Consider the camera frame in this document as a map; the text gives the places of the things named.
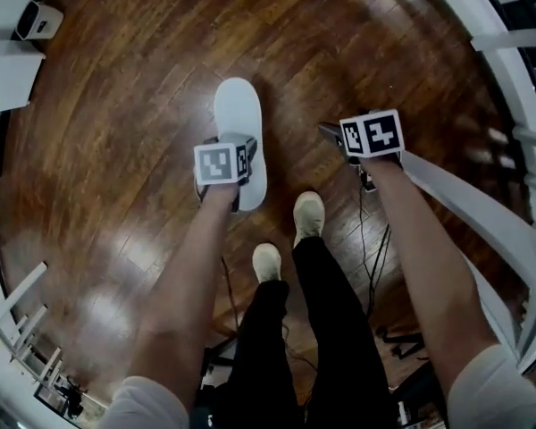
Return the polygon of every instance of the white railing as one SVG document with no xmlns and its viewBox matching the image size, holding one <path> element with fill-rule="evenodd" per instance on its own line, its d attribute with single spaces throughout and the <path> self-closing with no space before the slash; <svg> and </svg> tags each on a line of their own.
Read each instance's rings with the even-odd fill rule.
<svg viewBox="0 0 536 429">
<path fill-rule="evenodd" d="M 536 360 L 536 88 L 532 67 L 519 48 L 536 46 L 536 29 L 512 30 L 490 0 L 445 0 L 472 36 L 473 49 L 486 60 L 515 122 L 513 136 L 522 147 L 534 225 L 500 203 L 420 157 L 405 153 L 403 165 L 414 182 L 479 233 L 518 273 L 529 288 L 523 325 L 471 266 L 484 312 L 500 342 L 523 373 Z"/>
</svg>

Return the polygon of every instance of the black cable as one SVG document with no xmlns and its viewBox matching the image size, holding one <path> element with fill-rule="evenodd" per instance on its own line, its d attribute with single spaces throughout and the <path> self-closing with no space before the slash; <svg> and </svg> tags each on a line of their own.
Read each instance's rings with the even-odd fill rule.
<svg viewBox="0 0 536 429">
<path fill-rule="evenodd" d="M 364 244 L 364 268 L 367 273 L 367 278 L 369 278 L 369 283 L 373 282 L 373 277 L 369 273 L 365 259 L 367 258 L 367 250 L 365 249 L 365 238 L 364 238 L 364 180 L 361 178 L 362 174 L 360 173 L 359 178 L 361 181 L 361 187 L 359 188 L 359 233 L 361 235 L 361 242 Z"/>
<path fill-rule="evenodd" d="M 232 308 L 232 314 L 234 315 L 234 325 L 236 326 L 235 331 L 239 331 L 239 311 L 236 308 L 236 303 L 234 302 L 234 294 L 232 293 L 232 285 L 230 284 L 230 275 L 229 275 L 229 267 L 226 265 L 226 261 L 224 260 L 224 256 L 221 257 L 222 260 L 222 266 L 224 267 L 224 279 L 226 280 L 226 287 L 229 292 L 229 301 L 230 301 L 230 307 Z"/>
<path fill-rule="evenodd" d="M 377 286 L 379 286 L 379 281 L 381 279 L 381 276 L 383 275 L 383 267 L 385 266 L 385 259 L 387 257 L 387 251 L 389 249 L 389 242 L 391 240 L 391 229 L 389 226 L 387 226 L 387 228 L 385 229 L 385 234 L 383 234 L 383 239 L 381 241 L 381 246 L 379 248 L 379 251 L 377 253 L 377 257 L 375 258 L 375 264 L 373 265 L 373 271 L 372 271 L 372 275 L 375 274 L 375 267 L 377 266 L 378 262 L 379 262 L 379 257 L 381 255 L 381 250 L 383 248 L 383 240 L 385 240 L 385 235 L 387 234 L 387 232 L 389 231 L 389 235 L 387 235 L 387 242 L 385 244 L 385 252 L 383 253 L 383 261 L 381 262 L 381 268 L 379 269 L 379 274 L 377 275 L 377 281 L 375 282 L 375 286 L 370 286 L 370 303 L 369 303 L 369 307 L 367 308 L 367 317 L 369 318 L 369 316 L 372 315 L 372 312 L 373 312 L 373 307 L 375 306 L 375 290 L 377 289 Z"/>
<path fill-rule="evenodd" d="M 383 272 L 383 266 L 385 266 L 385 257 L 387 255 L 387 249 L 385 249 L 385 254 L 383 255 L 383 263 L 381 264 L 381 269 L 377 278 L 377 282 L 374 280 L 375 277 L 375 270 L 377 270 L 377 264 L 379 264 L 379 259 L 381 257 L 381 252 L 383 251 L 383 246 L 385 244 L 385 239 L 387 238 L 389 234 L 389 238 L 391 236 L 389 225 L 385 228 L 385 232 L 383 233 L 383 237 L 381 239 L 381 244 L 379 247 L 379 250 L 377 251 L 377 256 L 375 258 L 375 262 L 373 263 L 373 269 L 371 273 L 369 272 L 369 269 L 367 268 L 367 263 L 365 262 L 367 258 L 367 250 L 365 248 L 365 238 L 364 238 L 364 205 L 363 205 L 363 191 L 364 191 L 364 179 L 363 179 L 363 173 L 360 172 L 359 179 L 361 181 L 361 186 L 359 188 L 359 232 L 361 234 L 361 241 L 364 245 L 364 269 L 367 273 L 367 278 L 369 279 L 369 292 L 368 292 L 368 307 L 367 307 L 367 318 L 369 319 L 369 316 L 371 316 L 373 311 L 373 305 L 375 303 L 375 290 L 377 289 L 377 284 L 379 283 L 379 279 L 381 278 L 381 273 Z"/>
<path fill-rule="evenodd" d="M 308 359 L 305 357 L 300 356 L 290 345 L 288 344 L 288 336 L 289 336 L 289 327 L 282 323 L 282 327 L 286 330 L 286 334 L 284 335 L 284 345 L 286 346 L 286 351 L 288 352 L 288 355 L 295 360 L 305 362 L 310 367 L 313 368 L 313 370 L 317 373 L 318 368 Z"/>
</svg>

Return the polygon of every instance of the white sneaker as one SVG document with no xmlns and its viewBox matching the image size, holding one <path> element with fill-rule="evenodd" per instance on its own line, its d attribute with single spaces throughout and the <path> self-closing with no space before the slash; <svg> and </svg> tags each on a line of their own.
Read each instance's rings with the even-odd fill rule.
<svg viewBox="0 0 536 429">
<path fill-rule="evenodd" d="M 281 280 L 282 258 L 272 243 L 258 245 L 252 254 L 252 267 L 260 283 Z"/>
<path fill-rule="evenodd" d="M 321 237 L 325 224 L 325 206 L 322 198 L 312 191 L 304 192 L 294 205 L 296 239 L 294 248 L 306 237 Z"/>
</svg>

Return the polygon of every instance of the wooden floorboard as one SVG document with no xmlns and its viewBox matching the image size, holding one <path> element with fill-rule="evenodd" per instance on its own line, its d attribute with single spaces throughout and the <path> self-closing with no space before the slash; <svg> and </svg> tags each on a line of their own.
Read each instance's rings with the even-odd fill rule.
<svg viewBox="0 0 536 429">
<path fill-rule="evenodd" d="M 296 196 L 317 189 L 324 238 L 366 306 L 368 279 L 358 180 L 320 121 L 360 108 L 397 108 L 407 148 L 527 219 L 520 149 L 499 94 L 469 38 L 440 0 L 47 0 L 63 9 L 31 104 L 13 113 L 0 178 L 0 257 L 10 288 L 49 265 L 19 313 L 50 308 L 39 348 L 61 346 L 67 372 L 108 400 L 130 359 L 146 294 L 198 209 L 192 147 L 214 134 L 214 91 L 241 76 L 264 116 L 269 190 L 262 207 L 233 218 L 224 255 L 244 311 L 263 241 L 282 252 L 290 281 L 289 345 L 317 360 L 290 245 Z M 513 170 L 499 158 L 511 158 Z M 457 245 L 517 310 L 523 291 L 485 243 L 432 202 Z M 366 263 L 386 227 L 377 194 L 365 194 Z M 373 328 L 417 332 L 389 247 Z M 219 273 L 211 343 L 233 329 Z M 390 386 L 421 362 L 398 361 L 378 341 Z M 290 359 L 298 400 L 314 372 Z"/>
</svg>

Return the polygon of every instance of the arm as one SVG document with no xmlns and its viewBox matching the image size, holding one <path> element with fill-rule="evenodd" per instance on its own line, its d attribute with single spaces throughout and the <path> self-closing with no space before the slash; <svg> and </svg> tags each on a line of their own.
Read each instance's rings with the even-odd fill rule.
<svg viewBox="0 0 536 429">
<path fill-rule="evenodd" d="M 216 278 L 236 185 L 211 186 L 149 294 L 129 375 L 168 388 L 190 409 L 213 318 Z"/>
<path fill-rule="evenodd" d="M 497 339 L 468 265 L 419 190 L 391 162 L 363 164 L 380 192 L 426 348 L 448 396 L 461 371 Z"/>
</svg>

